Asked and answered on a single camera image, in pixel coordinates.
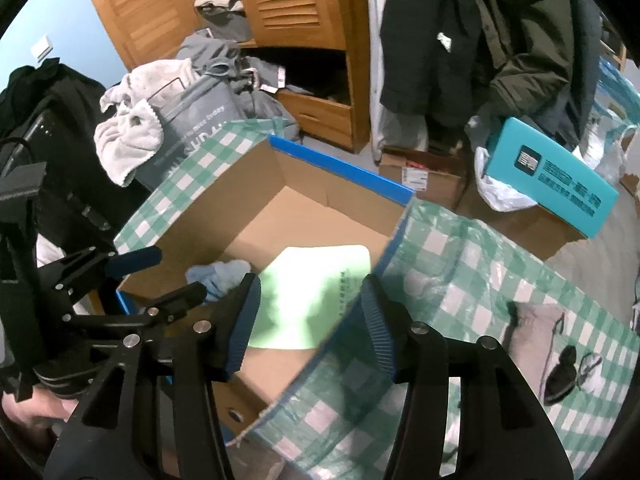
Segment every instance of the black logo on teal box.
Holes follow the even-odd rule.
[[[529,176],[533,176],[541,159],[542,155],[523,145],[518,152],[514,166]]]

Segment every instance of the teal box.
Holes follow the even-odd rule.
[[[618,198],[616,189],[546,135],[509,118],[486,174],[530,196],[593,238]]]

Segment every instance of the light green paper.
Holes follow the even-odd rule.
[[[288,247],[260,273],[262,297],[249,346],[316,348],[370,270],[364,246]]]

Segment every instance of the louvered door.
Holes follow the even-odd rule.
[[[338,0],[242,0],[258,46],[344,50]]]
[[[128,69],[171,59],[199,21],[191,0],[92,0]]]

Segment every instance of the checkered plastic cloth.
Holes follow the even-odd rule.
[[[116,238],[127,252],[155,243],[204,189],[253,145],[277,133],[274,121],[229,123],[187,158],[132,217]],[[412,200],[376,267],[389,296],[412,317],[443,335],[475,341],[503,339],[508,304],[558,304],[564,331],[553,358],[568,344],[578,358],[602,355],[602,387],[576,388],[546,408],[576,478],[590,466],[625,399],[638,360],[640,338],[597,303],[482,222]],[[351,313],[253,432],[303,472],[319,480],[382,478],[406,395],[376,365],[362,312]],[[450,380],[446,446],[441,473],[455,467],[460,429],[460,384]]]

